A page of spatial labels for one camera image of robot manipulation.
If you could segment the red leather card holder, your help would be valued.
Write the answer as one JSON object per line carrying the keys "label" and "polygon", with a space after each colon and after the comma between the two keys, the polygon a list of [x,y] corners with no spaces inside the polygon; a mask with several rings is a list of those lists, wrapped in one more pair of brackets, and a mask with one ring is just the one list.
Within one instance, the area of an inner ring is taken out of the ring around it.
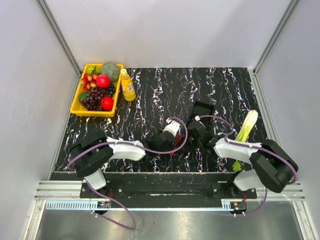
{"label": "red leather card holder", "polygon": [[173,149],[172,150],[175,150],[179,147],[179,142],[181,141],[182,139],[182,136],[180,134],[177,134],[176,135],[176,138],[175,138],[175,141],[173,143]]}

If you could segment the black card dispenser box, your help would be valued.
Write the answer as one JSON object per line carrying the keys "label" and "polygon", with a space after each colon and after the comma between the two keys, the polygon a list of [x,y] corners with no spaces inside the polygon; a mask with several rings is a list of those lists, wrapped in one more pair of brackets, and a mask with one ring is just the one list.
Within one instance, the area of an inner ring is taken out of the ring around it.
{"label": "black card dispenser box", "polygon": [[[215,106],[213,104],[208,104],[201,101],[195,101],[192,107],[192,110],[190,112],[187,125],[189,126],[191,123],[195,122],[196,116],[204,116],[204,115],[212,115],[214,113]],[[205,117],[200,120],[205,129],[209,130],[211,127],[211,119],[208,117]]]}

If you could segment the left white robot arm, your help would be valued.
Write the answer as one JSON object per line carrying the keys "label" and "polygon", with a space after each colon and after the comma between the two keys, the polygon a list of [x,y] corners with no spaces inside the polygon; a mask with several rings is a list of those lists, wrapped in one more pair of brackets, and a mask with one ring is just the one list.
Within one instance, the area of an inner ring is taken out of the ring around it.
{"label": "left white robot arm", "polygon": [[74,170],[91,186],[91,192],[98,198],[107,195],[109,186],[102,172],[108,160],[125,159],[140,161],[153,155],[174,153],[174,145],[181,124],[175,118],[166,121],[165,128],[155,137],[145,141],[126,141],[106,137],[102,133],[74,145],[69,150],[71,161],[67,169]]}

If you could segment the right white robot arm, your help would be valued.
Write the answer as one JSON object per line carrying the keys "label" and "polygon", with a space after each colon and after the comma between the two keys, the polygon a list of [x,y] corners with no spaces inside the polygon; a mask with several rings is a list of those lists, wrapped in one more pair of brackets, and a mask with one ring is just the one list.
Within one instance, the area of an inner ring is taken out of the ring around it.
{"label": "right white robot arm", "polygon": [[252,169],[241,171],[227,186],[228,194],[239,198],[246,190],[265,187],[281,193],[297,180],[299,170],[295,161],[276,143],[267,139],[263,143],[247,143],[231,140],[228,135],[216,136],[200,119],[187,126],[191,145],[216,158],[229,158],[250,164]]}

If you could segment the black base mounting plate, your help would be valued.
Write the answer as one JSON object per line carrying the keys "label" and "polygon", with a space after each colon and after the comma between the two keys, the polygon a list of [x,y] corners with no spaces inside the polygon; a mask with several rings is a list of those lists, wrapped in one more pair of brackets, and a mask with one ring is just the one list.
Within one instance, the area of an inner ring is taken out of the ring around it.
{"label": "black base mounting plate", "polygon": [[114,199],[131,196],[191,196],[213,199],[256,199],[256,190],[238,190],[232,184],[233,173],[219,172],[108,172],[101,194]]}

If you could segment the red apple lower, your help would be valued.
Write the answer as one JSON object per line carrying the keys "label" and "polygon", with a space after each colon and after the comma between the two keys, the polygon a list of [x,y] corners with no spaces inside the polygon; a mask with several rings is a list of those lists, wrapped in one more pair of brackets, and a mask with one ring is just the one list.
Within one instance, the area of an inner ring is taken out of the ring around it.
{"label": "red apple lower", "polygon": [[110,96],[105,96],[100,100],[100,106],[104,111],[109,112],[113,109],[114,99]]}

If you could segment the red apple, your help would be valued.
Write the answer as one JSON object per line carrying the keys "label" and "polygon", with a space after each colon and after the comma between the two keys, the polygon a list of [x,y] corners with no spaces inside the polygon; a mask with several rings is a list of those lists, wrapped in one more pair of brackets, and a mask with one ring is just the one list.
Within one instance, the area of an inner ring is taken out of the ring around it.
{"label": "red apple", "polygon": [[113,109],[114,99],[110,96],[105,96],[100,100],[100,106],[104,111],[109,112]]}
{"label": "red apple", "polygon": [[110,85],[111,81],[109,77],[105,74],[100,74],[96,78],[96,85],[99,88],[107,88]]}

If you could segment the yellow plastic tray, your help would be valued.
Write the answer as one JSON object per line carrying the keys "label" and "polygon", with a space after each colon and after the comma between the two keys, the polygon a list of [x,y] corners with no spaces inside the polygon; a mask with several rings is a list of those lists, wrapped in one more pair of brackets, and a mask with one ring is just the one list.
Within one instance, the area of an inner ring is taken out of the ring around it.
{"label": "yellow plastic tray", "polygon": [[80,117],[114,117],[121,90],[122,64],[86,64],[70,112]]}

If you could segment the dark purple grape bunch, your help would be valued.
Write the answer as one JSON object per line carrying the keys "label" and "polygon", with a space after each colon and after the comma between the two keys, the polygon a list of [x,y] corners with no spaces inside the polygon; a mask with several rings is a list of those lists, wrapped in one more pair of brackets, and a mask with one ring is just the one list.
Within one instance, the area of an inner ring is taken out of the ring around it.
{"label": "dark purple grape bunch", "polygon": [[101,108],[100,101],[103,97],[112,97],[116,93],[116,87],[113,84],[110,84],[106,88],[95,87],[90,89],[89,96],[86,100],[80,103],[88,111],[101,112],[104,111]]}

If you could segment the red apple upper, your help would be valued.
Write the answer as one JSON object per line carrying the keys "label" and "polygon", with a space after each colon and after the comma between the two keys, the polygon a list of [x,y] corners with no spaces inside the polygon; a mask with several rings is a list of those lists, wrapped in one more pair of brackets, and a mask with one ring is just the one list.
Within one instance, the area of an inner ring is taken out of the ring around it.
{"label": "red apple upper", "polygon": [[96,85],[99,88],[107,88],[110,85],[111,81],[109,77],[105,74],[100,74],[96,78]]}

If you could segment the green broccoli head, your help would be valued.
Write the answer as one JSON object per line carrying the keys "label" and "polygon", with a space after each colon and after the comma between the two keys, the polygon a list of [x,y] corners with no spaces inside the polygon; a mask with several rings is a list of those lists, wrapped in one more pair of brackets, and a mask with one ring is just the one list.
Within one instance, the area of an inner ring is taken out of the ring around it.
{"label": "green broccoli head", "polygon": [[107,75],[112,83],[119,79],[120,70],[120,67],[113,62],[105,63],[100,67],[100,73],[102,75]]}

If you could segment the green lime fruit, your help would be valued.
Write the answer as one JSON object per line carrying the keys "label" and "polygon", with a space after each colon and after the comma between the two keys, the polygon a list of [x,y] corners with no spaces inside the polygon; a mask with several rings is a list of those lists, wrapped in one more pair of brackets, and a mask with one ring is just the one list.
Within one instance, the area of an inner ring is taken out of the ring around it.
{"label": "green lime fruit", "polygon": [[88,96],[89,96],[89,92],[84,91],[84,92],[82,92],[82,93],[79,94],[79,96],[78,96],[78,101],[79,101],[80,103],[82,103],[83,101],[85,101],[85,100],[88,98]]}

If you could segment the small red fruits cluster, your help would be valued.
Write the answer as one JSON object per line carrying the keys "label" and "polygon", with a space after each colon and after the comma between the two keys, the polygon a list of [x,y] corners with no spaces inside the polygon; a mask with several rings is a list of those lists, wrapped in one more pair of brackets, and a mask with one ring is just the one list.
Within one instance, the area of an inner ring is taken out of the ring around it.
{"label": "small red fruits cluster", "polygon": [[89,90],[97,87],[97,82],[96,82],[97,77],[98,75],[96,73],[93,73],[93,74],[85,73],[80,80],[80,84],[82,85],[82,90],[84,92],[88,92]]}

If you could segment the green pear fruit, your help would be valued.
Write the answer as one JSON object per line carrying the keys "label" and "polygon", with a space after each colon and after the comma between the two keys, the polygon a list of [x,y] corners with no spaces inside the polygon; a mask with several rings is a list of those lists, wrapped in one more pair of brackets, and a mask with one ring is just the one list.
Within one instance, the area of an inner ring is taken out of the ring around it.
{"label": "green pear fruit", "polygon": [[101,67],[98,66],[98,65],[89,65],[86,69],[86,72],[89,74],[89,75],[92,75],[92,74],[97,74],[99,75],[100,74],[100,69]]}

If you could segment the aluminium frame rail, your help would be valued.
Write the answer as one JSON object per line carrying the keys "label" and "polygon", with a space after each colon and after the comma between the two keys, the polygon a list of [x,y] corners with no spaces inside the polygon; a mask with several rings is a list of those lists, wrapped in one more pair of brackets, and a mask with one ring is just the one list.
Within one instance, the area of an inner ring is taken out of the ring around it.
{"label": "aluminium frame rail", "polygon": [[[68,199],[76,200],[85,191],[81,181],[44,180],[38,184],[36,199]],[[299,182],[288,185],[281,193],[269,191],[267,201],[305,201],[305,195]]]}

